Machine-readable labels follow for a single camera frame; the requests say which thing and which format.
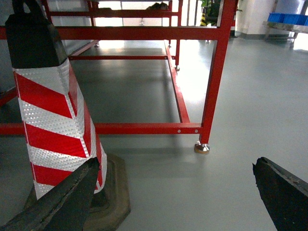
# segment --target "reflective stripe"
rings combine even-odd
[[[87,158],[65,155],[27,145],[30,162],[34,165],[65,171],[75,171]]]
[[[36,176],[36,182],[56,186],[66,177],[72,174],[72,171],[64,171],[49,167],[43,167],[32,164]]]
[[[14,69],[23,77],[60,94],[68,93],[69,60],[56,67]]]
[[[107,157],[68,59],[59,67],[16,69],[15,80],[37,198],[96,155],[99,192]]]
[[[51,189],[53,189],[54,186],[47,185],[47,184],[40,184],[34,181],[34,189],[35,193],[37,195],[37,199],[41,198],[43,195],[48,193]]]
[[[30,146],[66,155],[87,157],[80,139],[46,131],[29,124],[26,124],[26,130]]]
[[[15,73],[14,76],[18,83],[19,97],[21,100],[47,111],[72,118],[63,94],[37,84],[18,73]]]

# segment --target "yellow and black striped post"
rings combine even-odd
[[[207,26],[206,21],[205,21],[205,7],[202,8],[202,16],[200,20],[200,26]]]

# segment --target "red metal frame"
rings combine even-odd
[[[167,59],[166,55],[151,55],[151,56],[138,56],[138,55],[91,55],[91,56],[69,56],[70,60],[163,60]]]
[[[45,7],[46,14],[48,15],[48,19],[51,21],[52,16],[87,16],[91,19],[91,25],[95,26],[95,18],[97,17],[118,17],[118,18],[169,18],[169,26],[171,26],[171,17],[177,16],[178,18],[178,26],[181,26],[182,19],[182,7],[183,0],[179,0],[179,7],[177,12],[172,11],[172,1],[169,1],[168,10],[111,10],[106,8],[98,8],[98,2],[87,1],[88,4],[88,12],[59,12],[59,11],[50,11],[47,0],[42,0],[42,4]],[[176,51],[175,51],[175,65],[176,67],[180,62],[180,40],[176,41]]]
[[[17,96],[16,88],[13,87],[8,91],[0,94],[0,107]]]
[[[210,68],[210,76],[207,86],[203,118],[201,123],[190,123],[180,87],[177,85],[176,71],[172,66],[173,57],[166,52],[181,123],[96,123],[95,127],[99,134],[200,134],[200,143],[208,143],[214,111],[218,96],[222,69],[227,51],[229,35],[234,15],[236,0],[222,0],[223,9],[218,19],[218,28],[204,27],[58,27],[62,39],[79,40],[165,40],[165,39],[200,39],[215,40],[215,46]],[[0,27],[0,39],[6,39],[5,28]],[[23,134],[23,124],[0,124],[0,134],[17,135]]]
[[[99,40],[93,40],[92,42],[89,42],[88,44],[84,45],[83,47],[79,48],[78,50],[74,51],[71,53],[69,56],[78,56],[81,53],[85,52],[87,49],[91,48],[94,46],[96,43],[98,43]]]

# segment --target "leveling foot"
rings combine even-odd
[[[199,141],[194,145],[194,151],[201,154],[207,154],[210,151],[210,146],[207,143]]]

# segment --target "epoxy floor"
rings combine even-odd
[[[162,42],[101,42],[88,53],[161,54]],[[182,41],[179,79],[192,122],[202,116],[213,43]],[[308,53],[231,39],[208,155],[197,135],[101,136],[126,161],[131,213],[119,231],[275,231],[252,163],[265,156],[308,181]],[[74,61],[94,122],[178,122],[165,61]],[[1,122],[20,121],[17,100]],[[0,225],[32,187],[23,137],[0,137]]]

